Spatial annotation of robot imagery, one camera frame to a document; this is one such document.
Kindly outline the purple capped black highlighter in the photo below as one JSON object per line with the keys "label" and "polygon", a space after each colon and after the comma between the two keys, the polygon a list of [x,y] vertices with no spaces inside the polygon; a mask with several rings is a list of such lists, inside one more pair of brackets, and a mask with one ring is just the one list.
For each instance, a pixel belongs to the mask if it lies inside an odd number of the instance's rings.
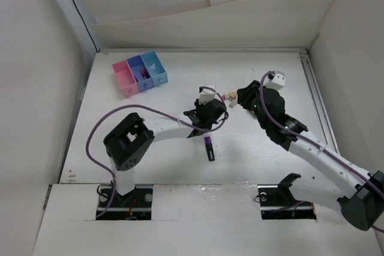
{"label": "purple capped black highlighter", "polygon": [[204,137],[205,141],[205,148],[208,156],[208,161],[214,161],[215,160],[215,155],[214,155],[214,149],[212,145],[212,141],[210,136]]}

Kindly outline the red transparent pen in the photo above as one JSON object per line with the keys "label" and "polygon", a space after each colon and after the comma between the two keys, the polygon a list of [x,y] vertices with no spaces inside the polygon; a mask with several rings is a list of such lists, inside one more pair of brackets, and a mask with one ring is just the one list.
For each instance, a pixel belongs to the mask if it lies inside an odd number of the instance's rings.
{"label": "red transparent pen", "polygon": [[142,77],[142,75],[140,73],[140,70],[141,70],[141,67],[135,67],[135,77],[136,77],[138,82],[141,82],[144,80],[144,78]]}
{"label": "red transparent pen", "polygon": [[142,77],[144,78],[144,79],[148,79],[148,78],[150,78],[150,75],[149,75],[149,73],[148,73],[148,71],[146,70],[146,69],[141,69],[140,70],[140,73],[141,73],[141,75],[142,75]]}

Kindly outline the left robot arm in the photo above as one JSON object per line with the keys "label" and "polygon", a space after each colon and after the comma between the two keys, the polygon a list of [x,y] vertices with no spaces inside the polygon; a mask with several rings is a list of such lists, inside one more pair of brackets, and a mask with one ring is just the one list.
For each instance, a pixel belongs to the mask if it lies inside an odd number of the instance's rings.
{"label": "left robot arm", "polygon": [[172,138],[192,138],[212,131],[221,117],[227,118],[225,103],[213,99],[205,103],[196,100],[195,108],[171,119],[141,118],[138,113],[126,116],[104,138],[106,152],[114,163],[116,176],[113,199],[121,206],[133,201],[134,167],[152,143]]}

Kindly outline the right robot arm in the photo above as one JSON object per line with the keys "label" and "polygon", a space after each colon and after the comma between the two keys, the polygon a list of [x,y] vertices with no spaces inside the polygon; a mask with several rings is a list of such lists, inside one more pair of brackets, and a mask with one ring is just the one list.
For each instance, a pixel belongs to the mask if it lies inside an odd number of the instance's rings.
{"label": "right robot arm", "polygon": [[253,112],[267,137],[284,150],[300,157],[325,175],[337,188],[334,196],[319,191],[316,200],[341,212],[355,228],[375,228],[383,214],[383,172],[360,168],[318,140],[297,119],[286,114],[279,92],[257,80],[237,90],[238,104]]}

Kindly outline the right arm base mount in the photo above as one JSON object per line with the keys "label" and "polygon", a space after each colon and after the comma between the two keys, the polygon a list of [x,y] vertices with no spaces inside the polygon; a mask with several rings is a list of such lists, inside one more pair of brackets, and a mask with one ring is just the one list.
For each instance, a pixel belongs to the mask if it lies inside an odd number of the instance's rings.
{"label": "right arm base mount", "polygon": [[260,206],[263,220],[316,220],[313,203],[294,199],[289,188],[301,176],[291,173],[278,184],[261,184],[257,186],[258,194],[253,202]]}

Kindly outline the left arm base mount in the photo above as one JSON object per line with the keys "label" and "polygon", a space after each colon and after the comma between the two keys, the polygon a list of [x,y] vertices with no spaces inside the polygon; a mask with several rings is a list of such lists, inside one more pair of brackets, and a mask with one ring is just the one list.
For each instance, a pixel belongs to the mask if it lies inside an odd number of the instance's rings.
{"label": "left arm base mount", "polygon": [[100,184],[97,187],[98,205],[96,220],[98,221],[149,221],[152,214],[153,186],[139,185],[125,196],[112,196],[112,184]]}

